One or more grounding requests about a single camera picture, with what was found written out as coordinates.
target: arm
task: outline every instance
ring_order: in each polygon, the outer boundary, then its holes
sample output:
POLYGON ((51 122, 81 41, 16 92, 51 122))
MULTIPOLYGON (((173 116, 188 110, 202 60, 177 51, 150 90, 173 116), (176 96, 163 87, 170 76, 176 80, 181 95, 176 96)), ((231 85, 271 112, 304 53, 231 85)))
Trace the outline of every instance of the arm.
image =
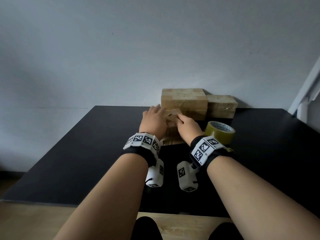
MULTIPOLYGON (((166 132, 165 109, 143 112, 139 132, 161 139, 166 132)), ((119 157, 63 225, 54 240, 130 239, 148 173, 137 154, 119 157)))
MULTIPOLYGON (((178 117, 188 145, 203 135, 194 120, 178 117)), ((244 239, 320 239, 319 218, 231 157, 216 157, 207 173, 244 239)))

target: person's left arm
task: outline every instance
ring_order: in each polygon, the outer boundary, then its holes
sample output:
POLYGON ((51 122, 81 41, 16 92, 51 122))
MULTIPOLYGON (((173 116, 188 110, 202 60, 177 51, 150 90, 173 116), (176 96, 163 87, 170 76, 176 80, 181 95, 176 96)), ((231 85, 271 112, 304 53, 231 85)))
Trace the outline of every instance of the person's left arm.
MULTIPOLYGON (((139 132, 161 140, 165 109, 143 112, 139 132)), ((138 215, 148 163, 140 155, 119 157, 60 229, 54 240, 130 239, 138 215)))

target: adhesive tape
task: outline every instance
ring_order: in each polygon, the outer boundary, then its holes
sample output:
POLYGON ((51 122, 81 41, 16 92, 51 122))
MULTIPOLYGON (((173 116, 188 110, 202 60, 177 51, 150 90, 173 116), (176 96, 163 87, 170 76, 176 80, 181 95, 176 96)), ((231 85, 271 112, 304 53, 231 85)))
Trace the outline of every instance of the adhesive tape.
POLYGON ((213 136, 222 145, 231 143, 235 130, 224 123, 218 121, 209 121, 204 131, 206 136, 213 136))

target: white metal frame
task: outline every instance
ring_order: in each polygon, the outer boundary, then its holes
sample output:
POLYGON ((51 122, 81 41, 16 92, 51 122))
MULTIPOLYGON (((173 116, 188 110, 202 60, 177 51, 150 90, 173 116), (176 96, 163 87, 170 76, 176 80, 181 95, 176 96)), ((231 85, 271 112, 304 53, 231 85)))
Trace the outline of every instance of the white metal frame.
POLYGON ((308 105, 311 101, 314 101, 320 93, 320 56, 315 62, 309 75, 307 76, 304 84, 300 88, 297 96, 292 102, 288 112, 295 114, 297 112, 297 118, 306 123, 308 120, 308 105))

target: wristband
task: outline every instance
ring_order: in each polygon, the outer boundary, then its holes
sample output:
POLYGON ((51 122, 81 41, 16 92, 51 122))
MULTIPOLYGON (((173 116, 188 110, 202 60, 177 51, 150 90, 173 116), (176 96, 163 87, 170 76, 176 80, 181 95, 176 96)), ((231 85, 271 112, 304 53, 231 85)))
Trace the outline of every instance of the wristband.
POLYGON ((160 152, 160 142, 148 133, 136 133, 130 137, 123 147, 121 155, 135 153, 142 156, 148 163, 148 167, 155 166, 160 152))
POLYGON ((226 147, 213 136, 198 136, 191 142, 190 147, 190 158, 198 169, 207 169, 218 156, 230 156, 226 147))

